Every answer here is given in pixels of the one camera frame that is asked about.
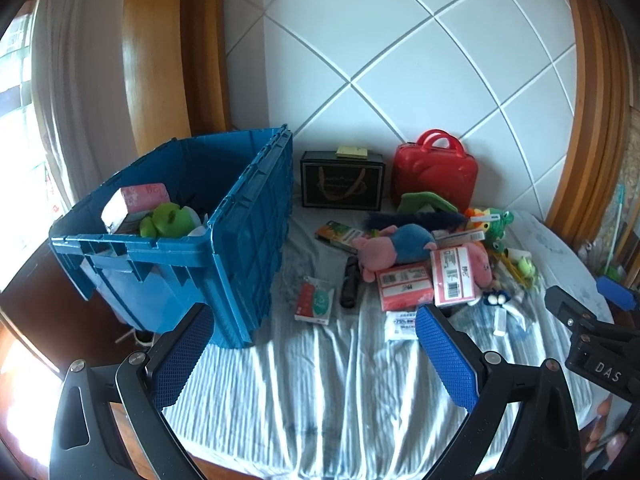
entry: brown wooden cabinet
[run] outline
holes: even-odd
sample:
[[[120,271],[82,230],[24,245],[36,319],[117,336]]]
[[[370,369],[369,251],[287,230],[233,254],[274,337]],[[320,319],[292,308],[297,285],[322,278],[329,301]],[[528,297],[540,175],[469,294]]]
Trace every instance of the brown wooden cabinet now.
[[[45,241],[0,293],[4,325],[64,377],[82,358],[91,366],[122,362],[135,347],[129,330],[97,292],[85,301]]]

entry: blue plush body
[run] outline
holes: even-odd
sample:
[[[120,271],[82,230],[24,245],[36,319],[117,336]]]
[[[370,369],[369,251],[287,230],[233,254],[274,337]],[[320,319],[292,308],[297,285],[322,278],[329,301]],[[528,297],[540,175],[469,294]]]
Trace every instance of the blue plush body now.
[[[396,265],[427,260],[431,256],[431,250],[424,247],[430,242],[435,243],[433,235],[417,224],[403,225],[398,228],[398,231],[389,235],[389,238],[398,254]]]

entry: metal screw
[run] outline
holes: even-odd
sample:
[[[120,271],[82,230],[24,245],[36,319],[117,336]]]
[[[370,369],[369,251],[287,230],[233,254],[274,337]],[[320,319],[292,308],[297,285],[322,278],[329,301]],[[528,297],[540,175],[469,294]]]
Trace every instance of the metal screw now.
[[[80,372],[82,371],[83,368],[84,368],[84,360],[77,359],[71,363],[69,370],[71,370],[72,372]]]
[[[502,358],[500,357],[500,354],[496,352],[487,352],[486,354],[484,354],[484,360],[491,365],[497,365],[500,364]]]
[[[557,372],[560,369],[560,365],[555,359],[547,359],[545,365],[552,372]]]
[[[142,361],[145,360],[146,354],[144,352],[133,352],[129,356],[129,364],[130,365],[139,365]]]

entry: pig plush head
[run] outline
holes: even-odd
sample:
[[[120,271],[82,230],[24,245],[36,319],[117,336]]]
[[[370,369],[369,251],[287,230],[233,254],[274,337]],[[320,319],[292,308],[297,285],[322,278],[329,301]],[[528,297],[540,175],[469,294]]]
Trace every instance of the pig plush head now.
[[[371,283],[376,279],[378,270],[393,267],[398,254],[391,238],[356,238],[351,245],[358,250],[358,261],[362,268],[362,279]]]

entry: sunlight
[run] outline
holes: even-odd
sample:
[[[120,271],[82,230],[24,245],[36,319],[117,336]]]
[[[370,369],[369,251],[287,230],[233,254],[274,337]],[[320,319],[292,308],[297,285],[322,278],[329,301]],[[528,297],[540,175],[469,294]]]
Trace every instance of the sunlight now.
[[[7,428],[20,442],[20,450],[49,465],[62,381],[15,341],[2,364],[0,374],[12,372],[13,403],[7,413]]]

